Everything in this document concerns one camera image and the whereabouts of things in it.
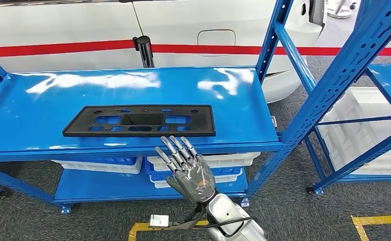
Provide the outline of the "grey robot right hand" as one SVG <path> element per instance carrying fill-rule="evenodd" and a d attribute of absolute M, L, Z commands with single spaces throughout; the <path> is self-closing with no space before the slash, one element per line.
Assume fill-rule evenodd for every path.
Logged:
<path fill-rule="evenodd" d="M 168 156 L 160 147 L 155 151 L 172 172 L 167 183 L 184 198 L 197 203 L 209 201 L 216 193 L 214 175 L 204 157 L 185 137 L 161 136 L 160 140 L 170 151 Z"/>

